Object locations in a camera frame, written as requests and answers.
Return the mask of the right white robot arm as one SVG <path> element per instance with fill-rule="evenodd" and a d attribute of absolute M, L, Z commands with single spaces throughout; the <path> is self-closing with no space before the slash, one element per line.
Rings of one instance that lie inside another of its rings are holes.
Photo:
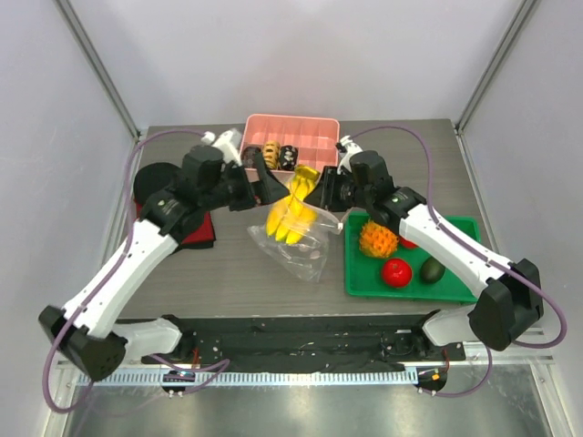
<path fill-rule="evenodd" d="M 515 263 L 454 228 L 411 188 L 394 184 L 374 151 L 358 152 L 347 168 L 327 166 L 306 203 L 330 212 L 361 208 L 377 224 L 414 243 L 453 272 L 476 296 L 474 306 L 438 310 L 425 317 L 411 338 L 416 356 L 430 360 L 444 346 L 479 340 L 505 350 L 543 315 L 542 299 L 531 290 L 537 267 Z"/>

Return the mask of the fake pineapple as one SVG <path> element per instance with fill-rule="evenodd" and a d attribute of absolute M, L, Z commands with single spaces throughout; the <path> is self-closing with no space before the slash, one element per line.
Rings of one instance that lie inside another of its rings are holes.
<path fill-rule="evenodd" d="M 369 258 L 388 259 L 397 250 L 399 238 L 388 228 L 368 220 L 361 228 L 360 251 Z"/>

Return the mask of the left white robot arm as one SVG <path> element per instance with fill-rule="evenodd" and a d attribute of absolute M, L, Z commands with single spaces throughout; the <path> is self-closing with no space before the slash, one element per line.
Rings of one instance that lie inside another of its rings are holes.
<path fill-rule="evenodd" d="M 172 182 L 148 198 L 128 237 L 102 270 L 63 308 L 48 306 L 39 322 L 57 349 L 91 381 L 102 381 L 125 360 L 165 354 L 187 361 L 194 341 L 175 317 L 119 324 L 120 312 L 157 265 L 202 224 L 206 213 L 270 205 L 289 190 L 257 160 L 258 180 L 227 162 L 216 147 L 194 147 Z"/>

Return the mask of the yellow fake banana bunch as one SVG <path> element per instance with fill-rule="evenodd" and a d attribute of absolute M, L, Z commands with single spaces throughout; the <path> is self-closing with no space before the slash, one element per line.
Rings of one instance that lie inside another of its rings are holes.
<path fill-rule="evenodd" d="M 317 214 L 303 201 L 314 191 L 319 177 L 320 172 L 308 166 L 300 165 L 294 170 L 293 176 L 285 182 L 288 196 L 277 201 L 267 217 L 265 232 L 268 237 L 294 245 L 306 236 Z"/>

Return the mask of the red fake tomato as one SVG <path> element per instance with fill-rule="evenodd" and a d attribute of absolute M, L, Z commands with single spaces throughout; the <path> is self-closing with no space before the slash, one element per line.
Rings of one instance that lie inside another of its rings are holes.
<path fill-rule="evenodd" d="M 418 246 L 413 243 L 412 241 L 403 238 L 402 236 L 399 237 L 399 244 L 401 247 L 403 247 L 404 249 L 417 249 Z"/>

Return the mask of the clear zip top bag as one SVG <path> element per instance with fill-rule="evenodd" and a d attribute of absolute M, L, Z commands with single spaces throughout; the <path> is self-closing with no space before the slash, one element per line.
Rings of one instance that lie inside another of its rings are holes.
<path fill-rule="evenodd" d="M 311 208 L 317 214 L 317 218 L 299 243 L 287 245 L 268 237 L 265 232 L 267 219 L 260 226 L 249 227 L 248 233 L 259 249 L 292 275 L 303 281 L 317 282 L 328 259 L 329 237 L 343 232 L 345 218 L 338 218 L 329 211 L 309 206 L 304 202 L 303 204 Z"/>

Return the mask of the red fake apple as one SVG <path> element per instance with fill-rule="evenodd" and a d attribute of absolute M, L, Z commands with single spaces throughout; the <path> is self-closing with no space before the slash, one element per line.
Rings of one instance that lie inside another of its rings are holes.
<path fill-rule="evenodd" d="M 411 282 L 413 270 L 403 259 L 392 258 L 384 263 L 381 276 L 384 283 L 389 287 L 401 289 Z"/>

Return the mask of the dark green fake avocado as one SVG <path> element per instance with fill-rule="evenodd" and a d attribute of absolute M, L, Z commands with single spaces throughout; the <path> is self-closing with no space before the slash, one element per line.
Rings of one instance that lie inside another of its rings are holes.
<path fill-rule="evenodd" d="M 421 281 L 425 284 L 435 284 L 445 275 L 445 266 L 434 257 L 429 257 L 420 269 Z"/>

